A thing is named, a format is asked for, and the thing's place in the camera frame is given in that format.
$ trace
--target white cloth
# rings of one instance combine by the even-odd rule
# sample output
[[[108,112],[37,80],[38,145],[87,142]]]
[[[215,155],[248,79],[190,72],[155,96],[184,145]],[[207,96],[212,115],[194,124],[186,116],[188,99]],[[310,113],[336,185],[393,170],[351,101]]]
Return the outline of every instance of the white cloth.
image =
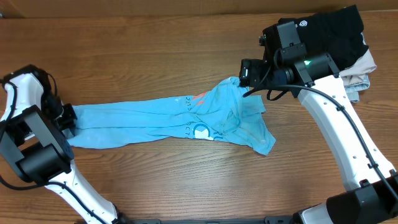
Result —
[[[368,49],[353,66],[341,71],[340,77],[343,79],[344,86],[354,85],[363,82],[365,75],[373,72],[376,68],[377,65]]]

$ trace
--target wooden table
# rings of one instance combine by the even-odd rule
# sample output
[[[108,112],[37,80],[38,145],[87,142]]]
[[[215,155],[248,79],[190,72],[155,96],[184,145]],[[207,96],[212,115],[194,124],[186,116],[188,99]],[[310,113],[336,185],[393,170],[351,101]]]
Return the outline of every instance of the wooden table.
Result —
[[[257,37],[280,17],[115,17],[0,20],[0,72],[32,63],[57,80],[73,105],[196,95],[238,76],[242,58],[261,58]],[[398,12],[364,12],[378,65],[355,109],[373,141],[398,165]],[[1,94],[4,108],[5,94]],[[277,139],[261,156],[250,147],[169,138],[119,149],[74,149],[90,184],[131,218],[262,218],[292,214],[344,192],[336,162],[312,117],[286,95],[266,101]],[[0,160],[0,174],[24,185]],[[79,220],[46,189],[0,186],[0,223]],[[398,223],[391,220],[387,223]]]

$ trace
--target black folded cloth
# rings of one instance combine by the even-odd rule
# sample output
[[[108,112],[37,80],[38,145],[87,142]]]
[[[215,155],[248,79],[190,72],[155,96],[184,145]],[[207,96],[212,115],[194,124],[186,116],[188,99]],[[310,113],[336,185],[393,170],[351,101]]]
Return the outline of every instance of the black folded cloth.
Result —
[[[369,49],[363,44],[364,26],[355,5],[299,19],[279,19],[281,24],[291,21],[307,52],[328,52],[340,70],[354,65]]]

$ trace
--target white logo on black cloth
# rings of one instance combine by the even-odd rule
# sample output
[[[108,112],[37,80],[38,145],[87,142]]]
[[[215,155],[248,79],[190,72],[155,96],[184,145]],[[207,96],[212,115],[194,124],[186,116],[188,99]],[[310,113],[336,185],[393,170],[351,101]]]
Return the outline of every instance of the white logo on black cloth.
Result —
[[[307,21],[301,21],[299,25],[300,25],[300,26],[307,26],[307,24],[308,24]]]

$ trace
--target brown wall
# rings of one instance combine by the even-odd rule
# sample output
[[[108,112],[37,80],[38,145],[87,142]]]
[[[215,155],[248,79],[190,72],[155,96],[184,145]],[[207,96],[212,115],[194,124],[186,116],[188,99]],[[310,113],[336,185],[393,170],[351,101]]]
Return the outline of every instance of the brown wall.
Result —
[[[357,4],[398,9],[397,0],[0,0],[6,17],[103,17],[319,12]]]

